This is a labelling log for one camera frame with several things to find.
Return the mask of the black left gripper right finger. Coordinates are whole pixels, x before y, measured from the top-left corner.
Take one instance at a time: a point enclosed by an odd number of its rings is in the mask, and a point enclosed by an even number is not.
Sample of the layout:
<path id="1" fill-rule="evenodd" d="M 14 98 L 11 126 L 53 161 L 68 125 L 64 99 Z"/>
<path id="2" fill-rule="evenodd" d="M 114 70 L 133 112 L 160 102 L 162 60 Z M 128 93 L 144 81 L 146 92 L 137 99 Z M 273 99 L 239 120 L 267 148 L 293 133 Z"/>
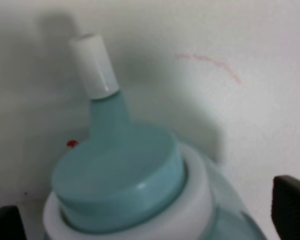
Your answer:
<path id="1" fill-rule="evenodd" d="M 300 240 L 300 180 L 280 175 L 273 179 L 272 222 L 282 240 Z"/>

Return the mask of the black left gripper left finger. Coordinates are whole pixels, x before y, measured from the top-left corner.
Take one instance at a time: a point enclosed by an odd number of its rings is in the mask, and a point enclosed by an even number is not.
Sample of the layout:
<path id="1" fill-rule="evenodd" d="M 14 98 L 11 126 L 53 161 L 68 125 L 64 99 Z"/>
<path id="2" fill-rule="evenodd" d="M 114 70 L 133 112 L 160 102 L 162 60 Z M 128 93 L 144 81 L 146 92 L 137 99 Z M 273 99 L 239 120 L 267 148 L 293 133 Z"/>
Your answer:
<path id="1" fill-rule="evenodd" d="M 26 240 L 21 214 L 16 205 L 0 208 L 0 240 Z"/>

